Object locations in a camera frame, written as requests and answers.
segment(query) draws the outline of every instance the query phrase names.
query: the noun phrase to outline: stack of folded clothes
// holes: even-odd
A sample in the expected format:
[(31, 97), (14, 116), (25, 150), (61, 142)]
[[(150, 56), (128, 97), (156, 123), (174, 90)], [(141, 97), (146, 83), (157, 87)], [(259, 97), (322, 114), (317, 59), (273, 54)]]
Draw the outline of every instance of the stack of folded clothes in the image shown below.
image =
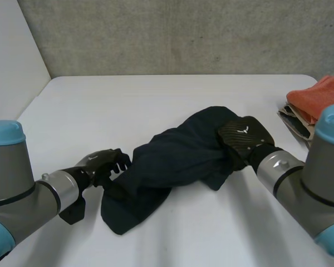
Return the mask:
[(325, 76), (314, 86), (291, 91), (278, 114), (300, 138), (311, 145), (315, 124), (322, 111), (334, 104), (334, 76)]

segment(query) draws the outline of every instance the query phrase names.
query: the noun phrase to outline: white wall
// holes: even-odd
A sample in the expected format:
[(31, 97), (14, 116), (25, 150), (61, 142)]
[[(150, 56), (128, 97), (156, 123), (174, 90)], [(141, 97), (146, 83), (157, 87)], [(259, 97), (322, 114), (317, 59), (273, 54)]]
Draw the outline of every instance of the white wall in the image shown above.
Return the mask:
[(0, 119), (15, 119), (50, 81), (16, 0), (0, 0)]

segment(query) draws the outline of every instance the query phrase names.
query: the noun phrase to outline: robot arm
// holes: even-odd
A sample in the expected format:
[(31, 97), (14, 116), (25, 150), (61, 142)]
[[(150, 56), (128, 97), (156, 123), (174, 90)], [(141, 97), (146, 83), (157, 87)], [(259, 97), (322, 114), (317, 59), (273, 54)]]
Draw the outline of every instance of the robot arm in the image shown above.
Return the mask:
[(218, 136), (234, 170), (251, 165), (267, 190), (334, 256), (334, 106), (317, 123), (306, 163), (275, 147), (254, 117), (226, 123)]
[(83, 191), (117, 186), (111, 184), (111, 172), (131, 165), (121, 150), (103, 150), (35, 182), (25, 139), (20, 123), (0, 121), (0, 260), (57, 214), (69, 224), (82, 220)]

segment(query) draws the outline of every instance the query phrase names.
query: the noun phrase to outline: gray metal wrist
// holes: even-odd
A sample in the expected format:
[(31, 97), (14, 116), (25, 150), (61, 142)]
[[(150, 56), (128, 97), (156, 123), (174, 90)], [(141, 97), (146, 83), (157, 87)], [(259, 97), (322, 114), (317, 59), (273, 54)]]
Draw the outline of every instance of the gray metal wrist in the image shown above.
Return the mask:
[(304, 163), (284, 150), (276, 151), (265, 157), (257, 168), (257, 178), (273, 194), (278, 179), (294, 167)]
[(59, 197), (61, 208), (58, 213), (72, 205), (79, 197), (79, 188), (76, 180), (65, 171), (43, 174), (40, 181), (50, 185)]

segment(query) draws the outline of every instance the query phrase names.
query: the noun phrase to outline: gray concrete wall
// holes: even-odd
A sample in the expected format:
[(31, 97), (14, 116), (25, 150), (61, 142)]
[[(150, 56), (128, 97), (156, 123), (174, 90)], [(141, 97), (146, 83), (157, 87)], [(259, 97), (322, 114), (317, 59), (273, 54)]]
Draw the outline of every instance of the gray concrete wall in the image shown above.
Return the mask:
[(334, 0), (19, 0), (67, 75), (334, 74)]

